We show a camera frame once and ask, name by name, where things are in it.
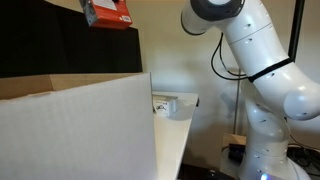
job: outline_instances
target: wall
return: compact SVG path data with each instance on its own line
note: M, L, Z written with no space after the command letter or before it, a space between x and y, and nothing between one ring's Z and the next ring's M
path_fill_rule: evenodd
M217 29L201 36L189 36L181 28L180 13L185 1L128 0L127 5L139 29L143 68L152 74L152 86L158 91L199 93L183 161L202 167L218 167L223 133L232 133L235 122L237 82L216 76L210 58L220 37ZM288 49L294 0L264 0L273 18L281 43ZM305 4L297 64L311 78L320 83L319 0ZM226 44L223 55L228 67L237 65ZM218 61L218 71L226 75ZM236 118L236 133L246 134L246 115L240 95ZM300 142L317 146L320 118L313 121L289 121L294 137Z

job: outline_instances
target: white cardboard box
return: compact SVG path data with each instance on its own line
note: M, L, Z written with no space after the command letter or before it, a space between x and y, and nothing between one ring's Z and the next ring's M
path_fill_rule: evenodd
M0 79L0 179L157 179L150 74Z

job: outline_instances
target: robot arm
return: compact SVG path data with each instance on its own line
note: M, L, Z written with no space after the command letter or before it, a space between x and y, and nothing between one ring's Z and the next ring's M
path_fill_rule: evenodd
M191 35L220 29L271 112L294 120L320 114L320 86L289 60L260 0L190 0L181 23Z

